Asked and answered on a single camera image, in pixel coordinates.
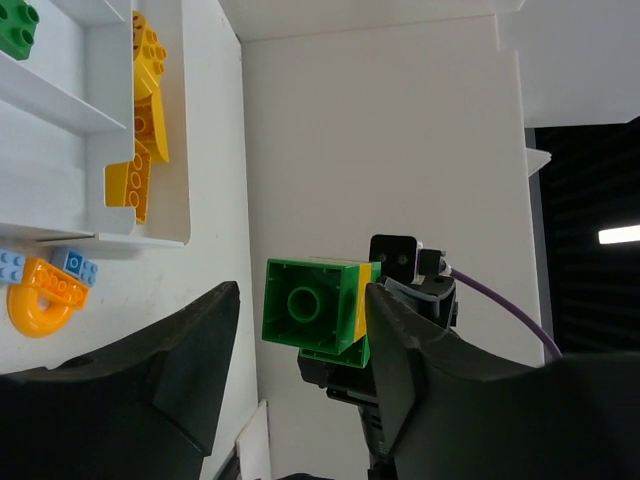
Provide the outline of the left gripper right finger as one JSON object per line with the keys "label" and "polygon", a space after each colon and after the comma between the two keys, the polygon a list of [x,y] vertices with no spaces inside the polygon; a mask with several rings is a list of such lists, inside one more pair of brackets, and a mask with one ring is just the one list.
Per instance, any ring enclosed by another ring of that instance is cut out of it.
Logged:
{"label": "left gripper right finger", "polygon": [[366,291],[384,437],[401,479],[635,479],[639,357],[529,367]]}

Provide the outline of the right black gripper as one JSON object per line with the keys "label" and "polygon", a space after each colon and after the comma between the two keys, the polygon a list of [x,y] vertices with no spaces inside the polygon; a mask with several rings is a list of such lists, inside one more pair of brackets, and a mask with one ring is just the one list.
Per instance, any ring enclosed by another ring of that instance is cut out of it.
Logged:
{"label": "right black gripper", "polygon": [[[433,286],[405,285],[388,277],[377,283],[397,299],[448,332],[456,322],[458,304],[455,282],[437,277]],[[369,451],[370,479],[395,479],[395,461],[388,453],[382,429],[379,402],[371,365],[355,368],[322,360],[297,356],[304,382],[325,389],[330,399],[355,405],[361,420],[363,436]]]}

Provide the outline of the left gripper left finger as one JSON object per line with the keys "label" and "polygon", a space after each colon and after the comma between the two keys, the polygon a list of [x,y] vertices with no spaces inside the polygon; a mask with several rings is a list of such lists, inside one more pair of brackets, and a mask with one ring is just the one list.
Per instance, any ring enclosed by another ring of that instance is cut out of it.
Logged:
{"label": "left gripper left finger", "polygon": [[212,453],[234,348],[224,282],[119,341],[1,379],[5,479],[196,479]]}

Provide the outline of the green yellow bricks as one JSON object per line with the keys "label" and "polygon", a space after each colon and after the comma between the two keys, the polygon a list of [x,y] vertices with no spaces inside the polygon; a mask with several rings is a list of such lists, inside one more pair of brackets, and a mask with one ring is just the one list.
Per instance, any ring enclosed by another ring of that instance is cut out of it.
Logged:
{"label": "green yellow bricks", "polygon": [[365,293],[379,262],[309,257],[266,264],[262,339],[301,357],[363,369],[370,359]]}

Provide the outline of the long yellow brick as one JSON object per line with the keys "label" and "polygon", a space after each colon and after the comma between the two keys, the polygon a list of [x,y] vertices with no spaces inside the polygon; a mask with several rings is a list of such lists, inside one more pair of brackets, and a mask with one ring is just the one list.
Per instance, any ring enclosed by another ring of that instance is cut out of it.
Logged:
{"label": "long yellow brick", "polygon": [[138,140],[131,161],[105,168],[105,204],[107,207],[132,207],[136,223],[147,222],[151,154]]}

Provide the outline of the yellow butterfly rounded brick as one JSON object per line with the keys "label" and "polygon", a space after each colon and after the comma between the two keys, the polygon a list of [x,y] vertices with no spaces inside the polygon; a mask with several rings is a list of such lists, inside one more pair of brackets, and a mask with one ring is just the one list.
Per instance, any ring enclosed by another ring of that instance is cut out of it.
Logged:
{"label": "yellow butterfly rounded brick", "polygon": [[134,100],[151,96],[165,73],[167,51],[156,31],[139,11],[132,12]]}

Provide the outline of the green small square brick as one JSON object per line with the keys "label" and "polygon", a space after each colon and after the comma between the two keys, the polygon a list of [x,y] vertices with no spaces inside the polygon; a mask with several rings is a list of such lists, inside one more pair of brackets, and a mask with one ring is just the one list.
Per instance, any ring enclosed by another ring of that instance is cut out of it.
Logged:
{"label": "green small square brick", "polygon": [[40,22],[38,11],[23,0],[1,0],[1,51],[15,60],[27,60]]}

